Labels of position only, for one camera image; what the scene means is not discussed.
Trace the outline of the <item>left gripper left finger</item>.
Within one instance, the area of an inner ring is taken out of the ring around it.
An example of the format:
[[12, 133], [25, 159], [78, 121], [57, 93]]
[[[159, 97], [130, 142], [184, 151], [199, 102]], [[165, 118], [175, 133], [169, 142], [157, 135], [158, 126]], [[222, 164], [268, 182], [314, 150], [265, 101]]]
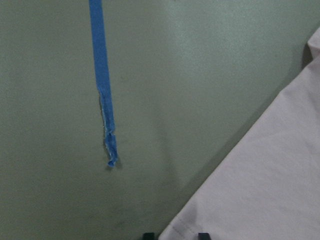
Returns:
[[155, 240], [155, 233], [154, 232], [143, 233], [142, 240]]

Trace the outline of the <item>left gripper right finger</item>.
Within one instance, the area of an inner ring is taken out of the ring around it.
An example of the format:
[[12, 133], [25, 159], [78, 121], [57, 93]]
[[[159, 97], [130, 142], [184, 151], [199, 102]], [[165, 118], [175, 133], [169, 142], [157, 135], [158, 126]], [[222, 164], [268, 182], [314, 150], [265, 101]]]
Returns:
[[210, 240], [210, 234], [207, 232], [200, 232], [197, 236], [198, 240]]

